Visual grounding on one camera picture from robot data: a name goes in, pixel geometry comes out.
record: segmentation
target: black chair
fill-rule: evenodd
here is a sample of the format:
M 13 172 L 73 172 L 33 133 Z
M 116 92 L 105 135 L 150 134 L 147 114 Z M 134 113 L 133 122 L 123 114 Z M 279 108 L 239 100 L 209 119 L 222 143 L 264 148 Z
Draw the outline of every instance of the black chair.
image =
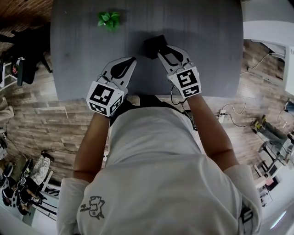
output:
M 34 74 L 37 70 L 37 63 L 42 62 L 49 73 L 50 69 L 44 53 L 50 51 L 50 23 L 38 29 L 26 29 L 21 32 L 12 30 L 14 37 L 6 37 L 0 35 L 0 41 L 14 44 L 7 51 L 1 55 L 0 73 L 3 71 L 3 64 L 5 61 L 11 59 L 11 70 L 19 58 L 24 58 L 20 61 L 17 73 L 17 84 L 22 85 L 23 82 L 32 84 Z

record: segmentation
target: cartoon print on shirt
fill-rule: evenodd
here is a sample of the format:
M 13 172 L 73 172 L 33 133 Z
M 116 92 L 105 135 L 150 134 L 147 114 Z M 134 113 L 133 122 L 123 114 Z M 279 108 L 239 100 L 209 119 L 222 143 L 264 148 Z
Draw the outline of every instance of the cartoon print on shirt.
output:
M 104 218 L 104 215 L 102 214 L 102 206 L 104 203 L 105 201 L 102 200 L 100 196 L 91 196 L 89 200 L 90 206 L 87 207 L 86 204 L 81 205 L 80 212 L 89 211 L 91 217 L 95 217 L 100 220 L 100 218 Z

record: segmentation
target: sleeve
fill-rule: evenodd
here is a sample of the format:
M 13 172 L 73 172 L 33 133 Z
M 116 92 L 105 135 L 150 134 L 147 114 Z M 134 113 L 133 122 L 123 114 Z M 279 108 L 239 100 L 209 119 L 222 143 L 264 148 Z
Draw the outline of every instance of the sleeve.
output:
M 57 231 L 59 235 L 79 234 L 77 213 L 84 198 L 87 181 L 64 178 L 61 182 L 57 209 Z
M 236 165 L 228 168 L 224 173 L 242 195 L 241 221 L 239 223 L 243 224 L 243 231 L 240 234 L 259 234 L 262 222 L 262 207 L 250 166 Z

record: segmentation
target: grey table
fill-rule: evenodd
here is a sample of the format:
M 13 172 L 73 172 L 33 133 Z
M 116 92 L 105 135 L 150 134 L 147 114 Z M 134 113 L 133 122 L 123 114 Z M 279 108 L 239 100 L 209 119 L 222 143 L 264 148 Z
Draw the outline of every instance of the grey table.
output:
M 97 26 L 101 11 L 121 14 L 116 32 Z M 161 34 L 189 53 L 203 95 L 236 94 L 243 51 L 239 0 L 55 0 L 51 58 L 58 99 L 85 98 L 106 64 L 126 56 L 137 58 L 129 95 L 169 95 L 160 60 L 143 53 L 143 41 Z

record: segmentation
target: small potted plant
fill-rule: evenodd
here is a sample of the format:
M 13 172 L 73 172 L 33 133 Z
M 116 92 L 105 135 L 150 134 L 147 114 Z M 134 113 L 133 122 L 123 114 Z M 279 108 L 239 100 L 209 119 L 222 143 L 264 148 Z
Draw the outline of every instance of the small potted plant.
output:
M 119 17 L 120 14 L 118 12 L 100 12 L 98 14 L 98 26 L 105 25 L 108 30 L 114 31 L 119 26 Z

